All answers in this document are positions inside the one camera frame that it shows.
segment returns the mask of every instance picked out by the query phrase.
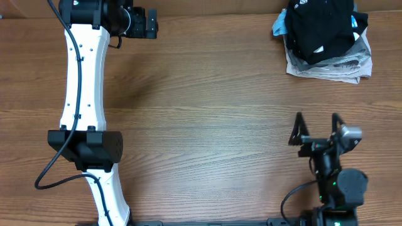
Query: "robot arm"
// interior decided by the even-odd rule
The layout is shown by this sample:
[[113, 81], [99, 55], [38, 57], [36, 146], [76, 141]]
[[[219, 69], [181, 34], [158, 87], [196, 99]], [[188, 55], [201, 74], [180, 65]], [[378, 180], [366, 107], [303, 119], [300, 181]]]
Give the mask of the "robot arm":
[[[106, 131], [103, 108], [104, 65], [112, 36], [155, 39], [158, 32], [156, 10], [148, 13], [134, 8], [132, 0], [61, 0], [59, 12], [70, 27], [79, 46], [77, 59], [73, 43], [65, 32], [68, 52], [67, 93], [59, 131], [48, 131], [48, 143], [56, 151], [66, 143], [75, 119], [78, 65], [82, 66], [80, 114], [75, 133], [62, 156], [74, 162], [83, 174], [99, 179], [104, 203], [113, 226], [132, 224], [130, 209], [124, 200], [118, 163], [122, 156], [122, 134]], [[87, 178], [99, 213], [99, 226], [109, 226], [101, 193], [94, 179]]]

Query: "cable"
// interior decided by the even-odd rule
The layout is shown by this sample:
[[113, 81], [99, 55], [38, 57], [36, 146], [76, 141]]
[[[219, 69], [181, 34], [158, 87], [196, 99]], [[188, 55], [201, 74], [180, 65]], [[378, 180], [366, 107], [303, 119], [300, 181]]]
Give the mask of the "cable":
[[295, 189], [291, 190], [291, 191], [285, 196], [285, 198], [283, 199], [283, 201], [282, 201], [282, 203], [281, 203], [281, 214], [282, 214], [283, 220], [284, 220], [285, 222], [287, 222], [289, 226], [293, 226], [293, 225], [295, 225], [295, 223], [294, 223], [294, 222], [293, 222], [293, 223], [290, 223], [290, 221], [289, 221], [289, 220], [286, 218], [286, 216], [285, 216], [285, 213], [284, 213], [284, 211], [283, 211], [283, 206], [285, 205], [285, 202], [287, 201], [287, 199], [288, 199], [289, 197], [291, 197], [291, 196], [292, 196], [293, 194], [295, 194], [296, 192], [298, 192], [298, 191], [300, 191], [300, 190], [302, 190], [302, 189], [304, 189], [304, 188], [306, 188], [306, 187], [308, 187], [308, 186], [310, 186], [310, 185], [312, 185], [312, 184], [314, 184], [314, 183], [316, 183], [316, 182], [317, 182], [317, 180], [315, 180], [315, 181], [310, 181], [310, 182], [308, 182], [308, 183], [305, 183], [305, 184], [303, 184], [303, 185], [300, 185], [300, 186], [296, 187]]
[[94, 175], [90, 175], [90, 174], [75, 175], [75, 176], [71, 176], [69, 178], [66, 178], [64, 180], [61, 180], [59, 182], [52, 183], [50, 185], [45, 185], [45, 186], [40, 186], [39, 185], [39, 182], [42, 180], [42, 178], [46, 175], [46, 173], [53, 166], [53, 164], [55, 164], [56, 160], [60, 157], [60, 155], [62, 155], [64, 149], [68, 146], [69, 142], [71, 141], [71, 139], [72, 139], [72, 137], [74, 135], [75, 130], [77, 129], [78, 119], [79, 119], [79, 115], [80, 115], [80, 102], [81, 102], [81, 90], [82, 90], [81, 55], [80, 55], [80, 52], [79, 52], [77, 42], [75, 41], [74, 35], [71, 33], [70, 28], [64, 23], [64, 21], [62, 19], [62, 16], [60, 15], [60, 13], [58, 13], [56, 7], [53, 5], [52, 0], [48, 0], [48, 4], [51, 7], [51, 9], [53, 10], [53, 12], [56, 14], [56, 17], [61, 22], [61, 24], [63, 25], [65, 30], [67, 31], [67, 33], [68, 33], [68, 35], [69, 35], [69, 37], [71, 39], [71, 42], [73, 43], [73, 46], [74, 46], [74, 49], [75, 49], [75, 54], [77, 55], [77, 65], [78, 65], [77, 101], [76, 101], [76, 104], [75, 104], [74, 122], [73, 122], [73, 126], [71, 128], [70, 135], [68, 135], [68, 138], [66, 139], [66, 141], [65, 141], [64, 145], [62, 146], [62, 148], [60, 148], [60, 150], [57, 152], [57, 154], [53, 157], [53, 159], [48, 163], [48, 165], [45, 167], [45, 169], [43, 169], [43, 171], [40, 173], [40, 175], [36, 179], [35, 188], [38, 189], [38, 190], [44, 190], [44, 189], [49, 189], [49, 188], [56, 187], [58, 185], [64, 184], [64, 183], [66, 183], [68, 181], [75, 180], [77, 178], [83, 178], [83, 177], [92, 178], [92, 179], [94, 179], [94, 183], [96, 183], [97, 186], [98, 186], [99, 193], [100, 193], [100, 199], [102, 200], [102, 206], [103, 206], [103, 209], [105, 211], [105, 216], [107, 217], [107, 221], [109, 222], [110, 226], [113, 226], [111, 217], [109, 215], [109, 211], [106, 208], [106, 201], [105, 201], [105, 196], [104, 196], [104, 193], [103, 193], [101, 183], [99, 183], [99, 179], [96, 178]]

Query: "pile of clothes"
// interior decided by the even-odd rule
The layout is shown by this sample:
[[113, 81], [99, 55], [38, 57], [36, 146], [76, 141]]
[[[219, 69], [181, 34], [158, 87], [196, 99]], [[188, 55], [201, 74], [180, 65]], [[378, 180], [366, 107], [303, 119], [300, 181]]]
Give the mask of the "pile of clothes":
[[273, 25], [285, 41], [286, 72], [355, 84], [370, 77], [367, 21], [353, 0], [290, 0]]

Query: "gray cloth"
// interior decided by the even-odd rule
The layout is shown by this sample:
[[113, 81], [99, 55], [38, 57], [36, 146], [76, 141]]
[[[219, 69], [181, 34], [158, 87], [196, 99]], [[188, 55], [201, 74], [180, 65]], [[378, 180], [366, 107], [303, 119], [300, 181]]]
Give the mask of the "gray cloth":
[[[367, 46], [369, 53], [371, 54], [371, 49], [369, 42], [366, 37], [367, 29], [361, 35], [364, 44]], [[291, 63], [290, 52], [286, 48], [286, 38], [285, 41], [285, 53], [286, 60], [288, 61], [288, 66], [286, 72], [304, 78], [321, 78], [333, 81], [349, 82], [358, 84], [361, 77], [370, 77], [372, 72], [372, 60], [369, 57], [366, 61], [358, 65], [348, 65], [348, 63], [341, 63], [338, 65], [327, 65], [326, 67], [315, 67], [309, 70], [300, 71], [296, 66]]]
[[293, 51], [289, 52], [289, 57], [291, 64], [293, 66], [296, 66], [297, 69], [299, 69], [299, 71], [303, 72], [305, 70], [309, 70], [312, 68], [326, 67], [329, 65], [333, 65], [335, 67], [340, 68], [348, 68], [349, 66], [352, 68], [354, 66], [362, 64], [364, 61], [370, 58], [371, 53], [369, 51], [369, 48], [365, 44], [363, 38], [360, 37], [356, 40], [352, 48], [350, 48], [350, 50], [348, 50], [342, 56], [324, 60], [314, 65], [309, 65], [306, 61], [298, 58], [293, 54]]

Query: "black fabric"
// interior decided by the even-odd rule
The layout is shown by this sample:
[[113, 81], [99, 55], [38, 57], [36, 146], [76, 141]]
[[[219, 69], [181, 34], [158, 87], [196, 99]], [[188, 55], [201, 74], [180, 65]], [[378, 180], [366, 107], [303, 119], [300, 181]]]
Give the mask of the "black fabric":
[[[361, 35], [368, 26], [368, 15], [353, 8], [353, 0], [290, 0], [285, 17], [287, 48], [308, 64], [343, 55], [355, 42], [353, 32]], [[352, 15], [359, 26], [355, 30]], [[324, 51], [314, 53], [321, 46]]]

